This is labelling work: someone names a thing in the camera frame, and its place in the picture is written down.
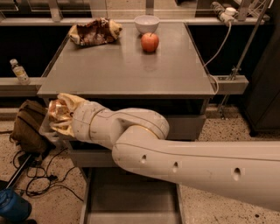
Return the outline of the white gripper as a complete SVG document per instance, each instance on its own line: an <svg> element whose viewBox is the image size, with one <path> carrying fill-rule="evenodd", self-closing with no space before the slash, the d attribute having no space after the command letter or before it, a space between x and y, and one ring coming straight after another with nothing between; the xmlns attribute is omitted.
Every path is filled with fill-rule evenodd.
<svg viewBox="0 0 280 224"><path fill-rule="evenodd" d="M81 142L91 143L90 124L94 117L105 109L100 103L95 101L85 101L84 98L74 94L58 94L59 111L73 112L72 123L50 122L50 127L62 135L75 137Z"/></svg>

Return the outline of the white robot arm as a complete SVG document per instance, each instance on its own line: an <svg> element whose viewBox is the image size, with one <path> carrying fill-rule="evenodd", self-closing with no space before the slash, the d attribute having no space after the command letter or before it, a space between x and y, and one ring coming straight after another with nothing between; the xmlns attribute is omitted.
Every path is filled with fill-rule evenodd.
<svg viewBox="0 0 280 224"><path fill-rule="evenodd" d="M280 211L280 142L181 142L145 108L111 110L60 93L47 113L53 130L112 153L125 171Z"/></svg>

